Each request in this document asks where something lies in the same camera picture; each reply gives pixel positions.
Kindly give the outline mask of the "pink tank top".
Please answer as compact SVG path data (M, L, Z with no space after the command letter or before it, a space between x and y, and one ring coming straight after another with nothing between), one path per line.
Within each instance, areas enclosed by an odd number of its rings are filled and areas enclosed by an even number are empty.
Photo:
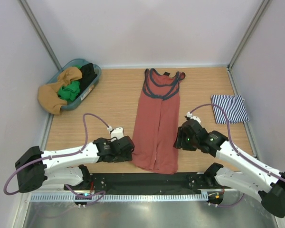
M144 72L138 101L132 164L146 171L174 174L178 170L177 137L180 108L180 84L186 75L159 74L154 68Z

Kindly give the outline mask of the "blue white striped tank top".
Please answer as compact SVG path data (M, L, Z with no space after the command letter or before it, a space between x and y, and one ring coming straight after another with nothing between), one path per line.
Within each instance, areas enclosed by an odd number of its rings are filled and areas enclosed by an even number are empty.
M216 124L226 124L226 119L219 107L225 112L229 123L247 123L250 118L241 95L212 95L211 103Z

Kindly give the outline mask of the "tan tank top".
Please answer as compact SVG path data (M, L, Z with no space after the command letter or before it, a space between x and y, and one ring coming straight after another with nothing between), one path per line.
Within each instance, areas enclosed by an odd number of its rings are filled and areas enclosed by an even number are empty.
M58 97L58 91L62 86L70 85L71 82L82 78L81 71L73 66L62 71L57 81L45 84L38 89L38 102L42 108L50 114L59 115L61 107L67 105L67 101Z

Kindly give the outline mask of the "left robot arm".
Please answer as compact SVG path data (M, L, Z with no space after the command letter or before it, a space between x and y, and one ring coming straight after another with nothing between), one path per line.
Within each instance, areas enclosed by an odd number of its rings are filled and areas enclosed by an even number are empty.
M133 151L134 143L129 136L98 138L85 146L56 151L41 151L39 146L33 146L15 163L19 192L27 193L43 185L55 184L86 190L91 178L84 164L131 161Z

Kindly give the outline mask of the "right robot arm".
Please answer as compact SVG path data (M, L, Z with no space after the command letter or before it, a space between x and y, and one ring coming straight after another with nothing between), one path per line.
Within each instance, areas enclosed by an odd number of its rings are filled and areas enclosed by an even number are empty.
M187 119L178 127L174 147L186 151L200 150L239 169L234 172L222 164L213 163L206 171L205 184L236 189L261 203L278 218L285 217L285 171L272 168L245 153L218 131L207 132L199 121Z

